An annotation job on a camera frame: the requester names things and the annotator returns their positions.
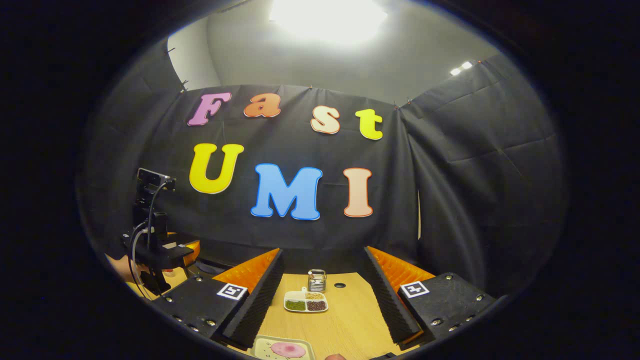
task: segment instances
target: black cable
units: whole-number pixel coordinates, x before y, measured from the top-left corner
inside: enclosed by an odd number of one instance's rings
[[[133,275],[133,268],[131,267],[131,258],[133,257],[133,236],[135,236],[136,233],[138,233],[138,231],[140,231],[140,228],[143,227],[145,225],[144,222],[138,224],[138,226],[136,226],[133,229],[133,232],[131,233],[130,237],[129,237],[129,251],[127,252],[127,257],[129,260],[129,271],[131,272],[131,277],[133,278],[133,282],[135,282],[136,287],[138,288],[138,291],[140,291],[140,293],[142,294],[143,297],[145,297],[145,294],[142,292],[142,289],[140,288],[140,285],[138,285],[138,280],[136,280],[136,276]]]
[[[165,181],[160,185],[160,187],[156,190],[156,192],[154,192],[154,196],[151,198],[151,203],[149,204],[149,218],[147,220],[147,249],[150,249],[151,247],[151,217],[154,211],[154,202],[156,201],[156,196],[158,196],[162,188],[164,188],[167,184],[168,182]],[[149,268],[149,272],[155,276],[154,270],[152,270],[151,268]],[[158,290],[158,296],[162,296],[160,284],[158,284],[157,290]]]
[[[163,182],[162,185],[160,185],[160,187],[154,193],[154,196],[151,198],[151,204],[149,204],[149,218],[147,220],[147,249],[150,248],[150,244],[151,244],[151,215],[153,214],[153,210],[154,210],[154,201],[156,201],[156,196],[158,196],[158,194],[160,193],[160,190],[162,190],[162,188],[164,188],[166,185],[167,185],[166,181]]]

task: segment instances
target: pink letter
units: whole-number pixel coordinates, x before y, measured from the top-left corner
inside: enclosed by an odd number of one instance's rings
[[[189,126],[201,126],[209,122],[207,119],[207,112],[211,114],[211,116],[215,115],[220,109],[220,105],[222,101],[227,102],[231,99],[230,92],[223,92],[220,94],[209,94],[202,96],[202,102],[198,106],[195,115],[189,121],[187,121],[187,125]]]
[[[367,179],[371,177],[371,170],[352,167],[342,173],[349,179],[349,205],[344,209],[344,214],[352,218],[363,218],[373,214],[367,190]]]

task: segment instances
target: yellow letter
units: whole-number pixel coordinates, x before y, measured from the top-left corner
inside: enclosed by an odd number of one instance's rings
[[[314,118],[311,119],[311,128],[318,133],[335,134],[340,130],[338,119],[340,113],[336,108],[319,105],[312,112]]]
[[[194,189],[201,193],[219,193],[225,191],[231,183],[236,168],[236,159],[238,154],[244,151],[242,145],[228,143],[222,147],[225,153],[225,159],[222,161],[220,176],[215,180],[207,179],[207,165],[211,154],[216,151],[217,147],[212,143],[199,143],[193,147],[193,162],[189,171],[189,182]]]
[[[356,112],[360,118],[360,134],[371,140],[382,139],[382,131],[376,130],[376,123],[382,122],[382,118],[376,115],[373,109],[360,110]]]

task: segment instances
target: peach letter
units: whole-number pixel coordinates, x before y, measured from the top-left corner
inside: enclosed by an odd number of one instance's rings
[[[356,112],[360,118],[360,133],[371,140],[382,139],[382,131],[376,130],[376,123],[382,122],[382,117],[376,115],[373,109],[360,110]]]
[[[216,151],[212,143],[199,143],[193,147],[193,162],[189,171],[189,182],[201,193],[219,193],[225,191],[234,176],[238,154],[244,151],[242,145],[228,143],[222,147],[225,159],[222,161],[220,176],[215,180],[207,179],[207,165],[211,154]]]
[[[280,113],[280,96],[278,94],[260,94],[251,98],[251,104],[244,108],[248,117],[274,117]]]
[[[318,133],[335,134],[340,130],[340,123],[336,120],[340,117],[337,109],[319,105],[314,108],[313,114],[311,128]]]
[[[367,180],[371,177],[371,170],[352,167],[342,172],[349,179],[349,205],[344,214],[352,218],[363,218],[373,214],[369,206]]]

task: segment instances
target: metal container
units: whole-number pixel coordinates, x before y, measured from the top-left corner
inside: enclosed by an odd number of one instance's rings
[[[309,291],[324,293],[326,290],[326,272],[320,269],[311,269],[309,274]]]

